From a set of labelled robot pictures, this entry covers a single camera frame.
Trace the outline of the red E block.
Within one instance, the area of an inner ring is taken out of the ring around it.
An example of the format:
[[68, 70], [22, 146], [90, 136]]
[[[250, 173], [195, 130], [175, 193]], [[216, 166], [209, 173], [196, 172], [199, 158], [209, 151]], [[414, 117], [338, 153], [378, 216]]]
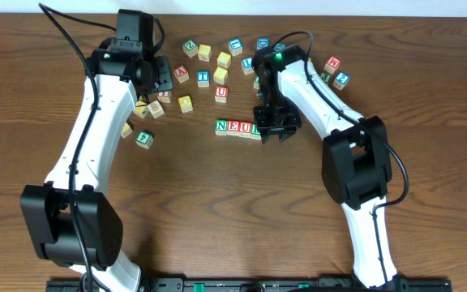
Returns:
[[236, 120], [228, 120], [227, 121], [227, 135], [239, 135], [239, 125], [240, 122]]

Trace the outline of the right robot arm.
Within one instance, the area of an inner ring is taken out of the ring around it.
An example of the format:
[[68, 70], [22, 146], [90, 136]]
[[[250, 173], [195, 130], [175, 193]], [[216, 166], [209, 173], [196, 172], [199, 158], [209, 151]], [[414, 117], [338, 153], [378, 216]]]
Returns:
[[364, 118], [320, 79], [297, 45], [259, 49], [251, 62], [263, 104], [253, 109], [263, 142], [284, 141], [306, 118], [323, 141], [322, 180], [344, 210], [353, 244], [353, 273], [367, 288], [384, 287], [396, 276], [388, 247], [384, 210], [392, 178], [386, 128]]

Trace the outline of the green N block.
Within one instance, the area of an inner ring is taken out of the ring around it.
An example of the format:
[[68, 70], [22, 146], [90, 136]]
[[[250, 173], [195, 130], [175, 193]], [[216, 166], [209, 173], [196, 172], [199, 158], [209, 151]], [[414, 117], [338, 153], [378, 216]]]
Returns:
[[228, 121], [224, 119], [217, 119], [215, 123], [216, 135], [227, 135]]

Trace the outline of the red I block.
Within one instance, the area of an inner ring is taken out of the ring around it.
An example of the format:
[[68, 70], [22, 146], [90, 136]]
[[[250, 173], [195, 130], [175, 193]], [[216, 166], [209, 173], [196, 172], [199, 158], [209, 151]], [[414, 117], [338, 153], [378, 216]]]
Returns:
[[156, 98], [160, 103], [169, 104], [171, 102], [172, 93], [171, 91], [158, 92]]

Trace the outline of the green R block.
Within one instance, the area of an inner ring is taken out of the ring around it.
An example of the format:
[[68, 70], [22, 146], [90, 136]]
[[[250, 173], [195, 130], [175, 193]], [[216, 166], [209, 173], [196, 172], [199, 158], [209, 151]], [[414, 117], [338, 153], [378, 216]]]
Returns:
[[251, 124], [251, 138], [253, 140], [261, 140], [261, 134], [254, 123]]

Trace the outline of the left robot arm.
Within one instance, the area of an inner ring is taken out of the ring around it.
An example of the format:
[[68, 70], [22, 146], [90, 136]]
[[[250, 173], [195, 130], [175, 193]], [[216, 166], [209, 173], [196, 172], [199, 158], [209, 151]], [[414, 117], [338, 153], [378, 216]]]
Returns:
[[25, 186], [20, 207], [36, 255], [82, 277], [73, 289], [141, 291], [142, 272], [122, 250], [123, 223], [107, 199], [121, 132], [141, 97], [173, 88], [158, 55], [160, 20], [121, 9], [116, 35], [82, 57], [84, 97], [70, 137], [39, 186]]

